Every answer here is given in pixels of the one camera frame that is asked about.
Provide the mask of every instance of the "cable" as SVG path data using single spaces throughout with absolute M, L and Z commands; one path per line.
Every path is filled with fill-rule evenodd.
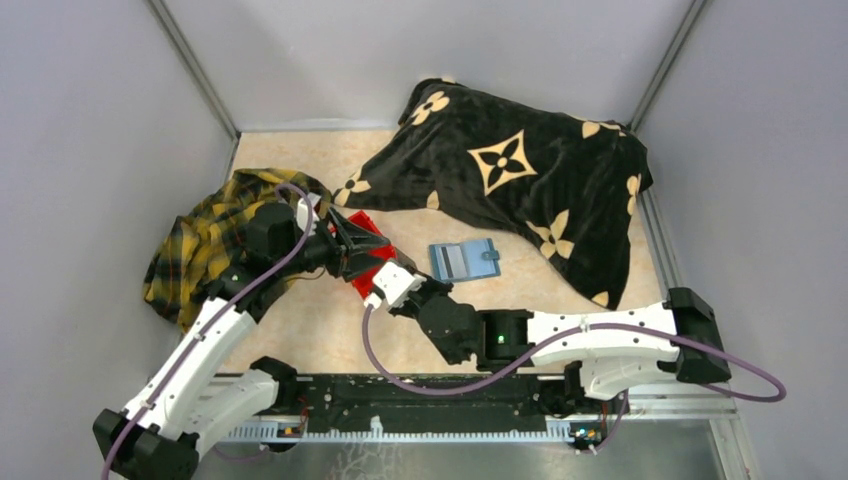
M 411 385 L 411 384 L 408 384 L 408 383 L 404 383 L 403 380 L 401 380 L 397 375 L 389 372 L 386 369 L 386 367 L 384 367 L 383 364 L 380 363 L 380 361 L 377 359 L 377 356 L 374 354 L 374 349 L 371 347 L 371 339 L 369 338 L 369 335 L 368 335 L 368 324 L 371 320 L 371 312 L 373 310 L 374 310 L 374 306 L 369 304 L 365 308 L 365 315 L 362 318 L 362 342 L 365 345 L 365 354 L 368 356 L 368 360 L 371 361 L 371 365 L 373 365 L 374 368 L 376 368 L 377 371 L 380 372 L 380 374 L 382 374 L 384 377 L 386 377 L 386 380 L 388 380 L 389 382 L 394 384 L 396 387 L 398 387 L 402 390 L 406 390 L 408 392 L 418 393 L 418 394 L 421 394 L 421 395 L 435 396 L 435 397 L 462 395 L 464 393 L 470 393 L 470 392 L 473 392 L 473 391 L 476 391 L 476 390 L 480 390 L 481 388 L 488 387 L 489 385 L 497 382 L 501 378 L 509 375 L 511 372 L 518 369 L 526 361 L 530 360 L 530 357 L 532 357 L 533 355 L 535 355 L 537 352 L 539 352 L 543 348 L 547 347 L 548 345 L 550 345 L 550 344 L 552 344 L 552 343 L 554 343 L 558 340 L 561 340 L 563 338 L 570 337 L 571 335 L 576 335 L 578 333 L 583 332 L 583 330 L 580 327 L 574 327 L 574 328 L 569 328 L 567 330 L 559 332 L 559 333 L 557 333 L 553 336 L 550 336 L 550 337 L 542 340 L 541 342 L 539 342 L 534 347 L 527 350 L 523 355 L 521 355 L 520 357 L 515 359 L 512 363 L 510 363 L 509 365 L 507 365 L 503 369 L 501 369 L 501 370 L 497 371 L 496 373 L 480 380 L 479 382 L 474 382 L 474 383 L 471 383 L 471 384 L 468 384 L 468 385 L 463 385 L 461 387 L 434 389 L 434 388 L 425 388 L 425 387 L 419 387 L 417 385 Z M 786 397 L 786 387 L 783 385 L 783 383 L 781 383 L 780 380 L 775 378 L 772 374 L 766 372 L 765 370 L 763 370 L 759 367 L 756 367 L 756 366 L 746 362 L 745 360 L 742 360 L 741 358 L 738 358 L 738 357 L 733 356 L 729 353 L 723 352 L 723 351 L 721 351 L 717 348 L 713 348 L 709 345 L 704 345 L 703 343 L 696 342 L 696 341 L 690 340 L 688 338 L 679 337 L 677 335 L 672 335 L 672 334 L 669 334 L 669 333 L 661 332 L 659 330 L 654 330 L 652 328 L 637 327 L 637 326 L 634 326 L 634 325 L 627 325 L 627 324 L 624 324 L 624 323 L 611 323 L 611 322 L 595 323 L 595 324 L 589 325 L 588 328 L 589 328 L 589 330 L 624 330 L 624 331 L 628 331 L 628 332 L 641 333 L 641 334 L 651 335 L 651 336 L 654 336 L 654 337 L 659 337 L 659 338 L 662 338 L 662 339 L 665 339 L 665 340 L 669 340 L 669 341 L 672 341 L 674 343 L 684 345 L 684 346 L 687 346 L 687 347 L 690 347 L 690 348 L 694 348 L 695 350 L 700 350 L 700 351 L 705 352 L 707 354 L 721 358 L 722 360 L 730 362 L 730 363 L 732 363 L 732 364 L 734 364 L 738 367 L 741 367 L 745 370 L 748 370 L 749 372 L 753 373 L 754 375 L 757 375 L 757 376 L 763 378 L 764 380 L 768 381 L 769 383 L 771 383 L 772 385 L 774 385 L 777 388 L 777 393 L 775 395 L 772 395 L 772 396 L 769 396 L 769 397 L 761 397 L 761 396 L 756 396 L 756 395 L 750 395 L 750 394 L 747 394 L 747 393 L 733 392 L 731 390 L 727 390 L 725 388 L 717 387 L 715 385 L 702 385 L 703 387 L 708 388 L 708 389 L 710 389 L 714 392 L 718 392 L 718 393 L 721 393 L 721 394 L 724 394 L 724 395 L 727 395 L 727 396 L 730 396 L 730 397 L 740 398 L 742 400 L 748 400 L 748 401 L 751 401 L 751 402 L 764 402 L 764 403 L 779 402 Z
M 192 338 L 192 340 L 186 346 L 185 350 L 182 351 L 180 356 L 177 357 L 177 360 L 174 361 L 174 364 L 171 366 L 171 368 L 168 369 L 168 371 L 165 373 L 165 376 L 162 378 L 162 381 L 159 382 L 159 385 L 156 386 L 156 388 L 153 390 L 153 392 L 150 394 L 150 396 L 147 397 L 147 399 L 144 401 L 144 404 L 142 405 L 142 407 L 139 408 L 138 412 L 136 412 L 136 414 L 133 416 L 133 418 L 130 419 L 129 422 L 127 422 L 126 426 L 124 426 L 123 430 L 121 430 L 121 433 L 118 434 L 118 437 L 115 439 L 115 442 L 112 444 L 112 448 L 109 449 L 109 453 L 106 455 L 106 460 L 105 460 L 104 465 L 103 465 L 103 470 L 100 472 L 101 480 L 109 480 L 109 471 L 112 469 L 112 463 L 114 463 L 115 457 L 118 455 L 118 450 L 121 448 L 121 445 L 126 440 L 127 435 L 129 435 L 132 428 L 139 421 L 141 421 L 141 419 L 144 417 L 144 414 L 147 413 L 150 410 L 150 408 L 151 408 L 150 406 L 153 405 L 156 402 L 156 400 L 159 398 L 159 395 L 162 393 L 163 390 L 165 390 L 165 387 L 168 386 L 168 382 L 171 381 L 171 378 L 173 378 L 174 375 L 177 373 L 177 370 L 180 369 L 182 364 L 185 362 L 186 358 L 188 358 L 189 354 L 192 352 L 192 350 L 194 350 L 194 347 L 198 343 L 200 343 L 198 338 L 203 338 L 206 335 L 206 332 L 208 332 L 209 330 L 212 329 L 212 327 L 215 326 L 215 324 L 218 322 L 218 320 L 222 316 L 224 316 L 224 313 L 227 312 L 227 310 L 232 308 L 236 303 L 239 302 L 239 300 L 244 298 L 245 295 L 250 293 L 254 288 L 259 286 L 262 282 L 264 282 L 265 280 L 268 280 L 275 273 L 277 273 L 281 268 L 286 266 L 286 264 L 288 264 L 291 261 L 291 259 L 294 258 L 295 255 L 297 255 L 297 253 L 300 251 L 300 249 L 303 248 L 303 245 L 306 243 L 306 239 L 309 236 L 309 234 L 307 232 L 312 231 L 312 223 L 315 220 L 314 206 L 313 206 L 312 202 L 309 200 L 309 196 L 306 194 L 306 192 L 304 192 L 299 187 L 297 187 L 297 186 L 295 186 L 291 183 L 281 183 L 274 188 L 274 193 L 277 195 L 277 199 L 280 202 L 285 202 L 285 199 L 283 199 L 283 196 L 280 193 L 281 189 L 286 189 L 286 190 L 289 190 L 291 192 L 296 193 L 303 200 L 303 202 L 306 204 L 307 217 L 306 217 L 306 228 L 303 230 L 304 234 L 300 236 L 300 239 L 298 239 L 294 248 L 292 248 L 292 250 L 285 257 L 283 257 L 279 262 L 274 264 L 274 266 L 269 268 L 265 273 L 263 273 L 262 275 L 257 277 L 252 282 L 250 282 L 240 292 L 235 294 L 232 299 L 230 299 L 223 307 L 221 307 L 220 310 L 218 310 L 217 312 L 215 312 L 214 315 L 212 315 L 212 318 L 210 318 L 209 321 L 206 322 L 206 325 L 204 325 L 200 329 L 200 332 L 198 332 L 198 335 L 196 335 L 194 338 Z
M 577 453 L 593 453 L 595 455 L 601 453 L 601 450 L 607 448 L 607 445 L 610 444 L 612 437 L 615 436 L 615 433 L 618 432 L 618 427 L 621 425 L 621 419 L 624 418 L 624 414 L 627 412 L 627 402 L 630 400 L 630 391 L 624 391 L 624 397 L 621 399 L 621 407 L 618 409 L 618 416 L 615 418 L 615 421 L 612 422 L 612 428 L 610 429 L 609 435 L 601 439 L 601 443 L 598 444 L 597 447 L 589 447 L 588 450 L 577 450 Z
M 297 277 L 287 278 L 287 279 L 286 279 L 286 281 L 292 281 L 292 280 L 306 280 L 306 281 L 318 280 L 319 278 L 323 277 L 325 273 L 327 273 L 327 267 L 321 267 L 321 273 L 319 273 L 318 275 L 315 275 L 314 277 L 301 277 L 301 276 L 297 276 Z

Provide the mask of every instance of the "white connector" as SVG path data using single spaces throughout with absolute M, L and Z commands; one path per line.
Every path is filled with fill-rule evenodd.
M 421 287 L 427 279 L 421 275 L 410 273 L 395 260 L 389 260 L 374 275 L 374 287 L 382 292 L 389 308 L 398 308 L 406 302 L 409 292 Z
M 368 306 L 370 305 L 371 310 L 373 311 L 380 308 L 380 305 L 383 304 L 383 299 L 380 298 L 380 296 L 376 293 L 370 293 L 367 297 L 365 297 L 365 301 L 362 303 L 365 305 L 366 308 L 368 308 Z

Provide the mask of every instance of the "fabric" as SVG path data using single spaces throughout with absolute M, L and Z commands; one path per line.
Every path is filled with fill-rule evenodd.
M 188 215 L 176 218 L 144 276 L 144 301 L 183 332 L 188 331 L 208 296 L 204 286 L 242 254 L 245 225 L 260 206 L 278 201 L 274 187 L 286 182 L 320 195 L 318 216 L 327 214 L 330 191 L 304 173 L 271 168 L 236 170 L 220 190 Z M 297 208 L 296 194 L 281 193 Z M 288 288 L 291 281 L 284 281 Z
M 335 203 L 434 208 L 517 233 L 580 294 L 618 306 L 636 195 L 652 183 L 646 148 L 625 127 L 441 79 L 415 87 L 399 124 L 389 144 L 335 191 Z

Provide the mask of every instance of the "beige flower pattern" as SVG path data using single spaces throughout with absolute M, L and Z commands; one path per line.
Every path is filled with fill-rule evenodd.
M 439 209 L 439 192 L 433 190 L 433 193 L 427 197 L 427 208 Z
M 524 130 L 506 140 L 468 151 L 483 178 L 483 194 L 487 197 L 501 185 L 526 175 L 538 175 L 524 153 Z
M 563 210 L 556 216 L 554 223 L 551 224 L 551 228 L 537 227 L 530 222 L 527 222 L 527 226 L 530 230 L 536 232 L 536 235 L 542 237 L 543 243 L 542 246 L 539 247 L 539 250 L 545 258 L 550 259 L 554 256 L 554 253 L 559 254 L 562 258 L 568 258 L 571 256 L 571 251 L 574 249 L 574 243 L 560 238 L 562 237 L 562 233 L 565 232 L 565 227 L 568 226 L 567 209 Z
M 427 101 L 418 105 L 418 108 L 412 112 L 412 124 L 421 125 L 427 120 L 432 112 L 438 112 L 444 109 L 450 103 L 450 98 L 445 95 L 445 92 L 438 91 L 427 98 Z
M 636 195 L 639 194 L 639 185 L 641 184 L 641 173 L 627 179 L 627 191 L 630 192 L 630 198 L 627 200 L 627 213 L 630 215 L 633 215 L 633 212 L 636 211 Z
M 344 207 L 347 203 L 347 199 L 350 197 L 352 193 L 362 193 L 371 190 L 371 184 L 368 183 L 368 180 L 361 180 L 362 176 L 362 167 L 359 167 L 359 170 L 354 172 L 353 175 L 350 176 L 349 179 L 339 190 L 339 193 L 336 194 L 336 198 L 334 199 L 336 205 Z
M 583 120 L 583 138 L 589 138 L 592 135 L 600 132 L 601 127 L 608 128 L 610 130 L 618 130 L 618 136 L 620 137 L 627 136 L 624 132 L 621 131 L 621 125 L 616 125 L 614 123 L 592 122 L 589 120 Z

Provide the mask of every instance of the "black bracket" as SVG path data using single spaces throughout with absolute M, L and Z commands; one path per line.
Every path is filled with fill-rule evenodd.
M 724 351 L 715 311 L 689 288 L 670 288 L 663 304 L 674 312 L 677 335 Z M 683 383 L 720 383 L 730 380 L 730 366 L 713 355 L 680 345 L 677 362 L 658 362 L 660 369 L 676 373 Z
M 94 438 L 105 459 L 118 435 L 127 425 L 123 415 L 105 409 L 94 421 Z M 199 456 L 194 449 L 197 434 L 182 434 L 179 440 L 163 438 L 156 428 L 135 425 L 118 447 L 112 471 L 129 479 L 188 480 L 197 470 Z

